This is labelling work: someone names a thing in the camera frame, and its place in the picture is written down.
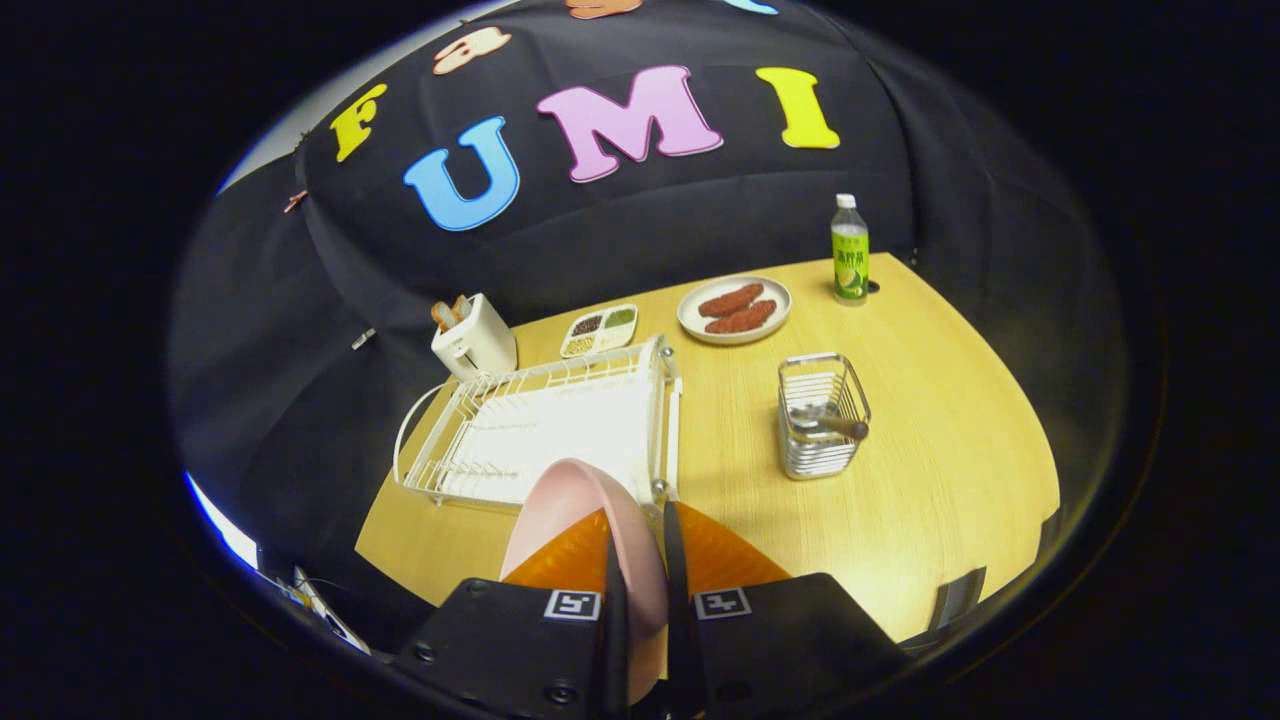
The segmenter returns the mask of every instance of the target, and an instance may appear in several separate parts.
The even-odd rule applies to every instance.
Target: yellow letter
[[[360,100],[356,100],[351,108],[343,110],[342,114],[329,123],[329,129],[338,135],[339,163],[346,160],[374,132],[366,128],[364,123],[372,120],[374,115],[378,114],[378,104],[374,102],[374,97],[384,92],[387,92],[385,82],[375,85],[372,90],[361,96]]]
[[[827,127],[818,96],[813,92],[818,78],[792,68],[760,68],[755,70],[755,77],[772,85],[778,94],[782,114],[787,118],[782,142],[791,147],[840,147],[840,136]]]
[[[511,40],[511,36],[495,27],[480,28],[466,37],[451,42],[444,50],[435,54],[439,60],[433,70],[438,76],[453,72],[471,61],[472,58],[488,55],[502,47]]]

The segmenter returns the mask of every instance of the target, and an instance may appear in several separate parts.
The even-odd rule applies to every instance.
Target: foam letter
[[[460,37],[451,42],[444,50],[435,54],[435,68],[431,70],[438,76],[451,73],[466,65],[480,55],[488,55],[502,47],[511,40],[511,36],[495,27],[480,28],[471,35]]]
[[[516,199],[520,170],[499,133],[504,123],[497,115],[471,126],[458,136],[458,145],[475,147],[489,173],[489,190],[479,197],[467,200],[458,195],[449,172],[444,169],[449,151],[443,147],[428,152],[404,172],[404,184],[417,191],[419,200],[435,224],[452,232],[468,231],[497,218]]]
[[[658,152],[663,155],[694,155],[724,145],[724,138],[707,127],[686,78],[689,68],[680,65],[640,70],[631,83],[626,108],[586,87],[544,97],[538,111],[556,117],[577,163],[568,177],[573,182],[591,182],[618,169],[618,159],[600,150],[596,135],[636,163],[649,155],[654,123],[662,131]]]
[[[794,68],[760,68],[755,76],[772,85],[778,94],[782,114],[787,118],[782,142],[791,147],[840,147],[840,136],[827,127],[818,96],[813,92],[818,78]]]
[[[739,10],[750,10],[753,13],[760,13],[762,15],[777,15],[778,9],[771,8],[768,5],[762,5],[759,3],[753,3],[751,0],[724,0],[730,5],[733,5]]]
[[[372,120],[374,115],[378,114],[378,104],[374,102],[374,97],[379,97],[384,92],[387,92],[387,83],[375,85],[372,90],[364,94],[351,108],[339,113],[329,123],[329,129],[338,135],[339,163],[346,160],[374,132],[362,123]]]
[[[571,8],[570,15],[580,20],[591,20],[630,13],[643,5],[644,0],[564,0],[564,4]]]

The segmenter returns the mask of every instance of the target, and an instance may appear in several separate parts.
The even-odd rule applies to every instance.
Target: seed
[[[591,348],[591,343],[595,340],[590,337],[580,337],[577,340],[571,340],[568,346],[564,348],[564,355],[580,355]]]
[[[604,327],[616,328],[618,325],[625,325],[635,319],[636,319],[636,311],[630,307],[626,307],[623,310],[618,310],[617,313],[609,315],[609,319],[604,323]]]
[[[573,325],[573,334],[575,336],[586,334],[586,333],[594,331],[598,327],[600,327],[600,316],[599,315],[591,315],[590,318],[588,318],[588,319],[582,320],[581,323]]]

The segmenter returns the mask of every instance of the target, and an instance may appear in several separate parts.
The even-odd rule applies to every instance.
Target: orange letter
[[[435,69],[438,76],[453,72],[471,61],[472,58],[488,55],[502,47],[511,40],[511,36],[495,27],[480,28],[466,37],[451,42],[444,50],[435,54]]]
[[[590,20],[618,13],[630,13],[643,5],[644,0],[564,0],[564,4],[571,8],[570,15],[580,20]]]

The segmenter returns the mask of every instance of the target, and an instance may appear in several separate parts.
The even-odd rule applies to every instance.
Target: letter m
[[[608,140],[636,163],[649,155],[649,133],[657,123],[662,132],[658,152],[694,155],[716,150],[724,138],[707,126],[685,82],[689,68],[660,65],[636,73],[627,106],[586,87],[571,87],[549,95],[538,111],[554,115],[568,140],[576,164],[573,182],[600,179],[618,169],[618,159],[605,155],[596,136]]]

